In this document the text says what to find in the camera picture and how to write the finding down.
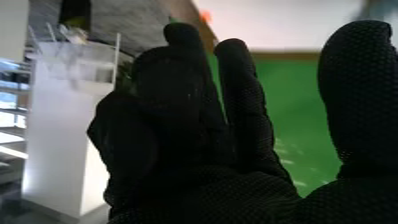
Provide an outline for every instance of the black object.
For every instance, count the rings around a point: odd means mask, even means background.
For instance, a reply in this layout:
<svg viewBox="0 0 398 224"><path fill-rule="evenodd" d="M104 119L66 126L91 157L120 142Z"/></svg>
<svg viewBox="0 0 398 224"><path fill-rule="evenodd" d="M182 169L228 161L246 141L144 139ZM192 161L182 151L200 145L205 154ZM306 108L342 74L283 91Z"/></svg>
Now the black object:
<svg viewBox="0 0 398 224"><path fill-rule="evenodd" d="M91 30L91 0L63 0L59 24L75 26L86 31Z"/></svg>
<svg viewBox="0 0 398 224"><path fill-rule="evenodd" d="M303 199L274 152L246 43L228 40L216 49L226 122L198 31L185 24L166 27L171 46L139 57L136 91L105 97L88 131L111 172L111 223L397 222L390 35L386 23L358 22L326 45L320 92L345 165L338 181Z"/></svg>

